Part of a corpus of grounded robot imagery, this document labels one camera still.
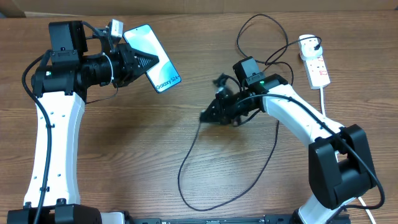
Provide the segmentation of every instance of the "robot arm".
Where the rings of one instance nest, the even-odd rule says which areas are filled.
[[[233,95],[226,86],[221,86],[216,99],[202,111],[200,121],[220,124],[240,122],[240,116],[260,109],[277,118],[308,147],[308,173],[313,195],[295,211],[298,223],[326,223],[341,206],[376,186],[355,158],[348,154],[347,159],[338,162],[335,157],[338,152],[347,153],[334,136],[336,133],[375,174],[368,140],[359,126],[345,128],[324,117],[299,97],[281,76],[274,74],[265,77],[252,57],[241,60],[233,69],[244,90]],[[321,123],[329,130],[322,128]]]

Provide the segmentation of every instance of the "wooden table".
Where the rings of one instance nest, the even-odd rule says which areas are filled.
[[[183,204],[177,190],[178,168],[189,150],[198,115],[214,98],[212,80],[242,56],[236,35],[252,14],[202,16],[79,17],[95,27],[110,19],[125,30],[150,24],[169,53],[183,82],[157,94],[145,76],[122,88],[116,98],[86,107],[80,126],[78,184],[83,205],[101,211],[129,210],[134,217],[258,217],[292,213],[311,195],[306,147],[283,125],[274,155],[257,185],[241,199],[210,212]],[[373,214],[378,223],[398,218],[398,13],[270,13],[289,40],[302,34],[323,38],[331,85],[325,89],[326,112],[347,126],[366,131],[386,204]],[[21,85],[26,66],[50,48],[48,23],[72,18],[0,20],[0,216],[20,209],[32,174],[37,132],[36,109]],[[284,45],[279,28],[255,19],[241,37],[247,54],[265,60]],[[89,41],[90,53],[100,50]],[[294,69],[294,88],[319,108],[296,45],[281,60]],[[273,66],[290,80],[287,67]],[[94,86],[88,99],[112,95],[110,86]],[[247,125],[202,126],[182,174],[182,189],[195,207],[224,202],[251,185],[274,142],[275,119],[260,114]],[[377,189],[364,197],[379,201]],[[369,223],[362,210],[350,210],[353,223]]]

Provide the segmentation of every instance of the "white plug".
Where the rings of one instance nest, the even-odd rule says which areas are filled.
[[[314,35],[301,35],[299,39],[306,37],[314,37]],[[316,45],[318,45],[317,38],[302,40],[298,44],[300,47],[300,56],[303,59],[305,71],[313,90],[323,88],[330,83],[328,70],[322,56],[323,49],[320,47],[318,50],[315,50],[314,47]]]
[[[299,40],[314,37],[312,34],[304,34],[298,37]],[[302,40],[298,43],[298,47],[300,48],[300,57],[302,60],[310,60],[320,57],[323,54],[322,46],[318,50],[315,50],[315,46],[319,44],[318,38],[310,38]]]

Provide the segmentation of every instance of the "smartphone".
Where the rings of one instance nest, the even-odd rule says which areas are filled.
[[[158,93],[181,82],[180,75],[150,25],[145,24],[125,31],[123,38],[132,48],[159,57],[159,63],[147,71],[147,77]]]

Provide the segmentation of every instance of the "power adapter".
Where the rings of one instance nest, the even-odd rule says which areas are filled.
[[[312,34],[301,35],[298,39],[306,37],[314,37]],[[300,57],[303,60],[305,71],[310,82],[311,89],[317,90],[330,84],[328,70],[323,60],[323,49],[320,47],[315,50],[318,45],[318,39],[306,39],[298,43],[300,48]]]

